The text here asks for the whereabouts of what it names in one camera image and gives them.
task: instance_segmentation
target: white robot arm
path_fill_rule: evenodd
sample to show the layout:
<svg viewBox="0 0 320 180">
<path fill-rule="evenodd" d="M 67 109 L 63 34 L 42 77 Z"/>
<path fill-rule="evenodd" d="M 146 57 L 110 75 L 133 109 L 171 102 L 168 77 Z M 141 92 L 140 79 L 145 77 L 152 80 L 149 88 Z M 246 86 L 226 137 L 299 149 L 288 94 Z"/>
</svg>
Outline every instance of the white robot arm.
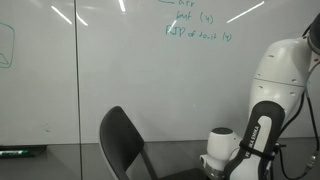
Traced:
<svg viewBox="0 0 320 180">
<path fill-rule="evenodd" d="M 249 123 L 243 139 L 227 128 L 214 129 L 201 161 L 212 180 L 264 180 L 281 127 L 319 64 L 320 14 L 308 36 L 272 44 L 251 87 Z"/>
</svg>

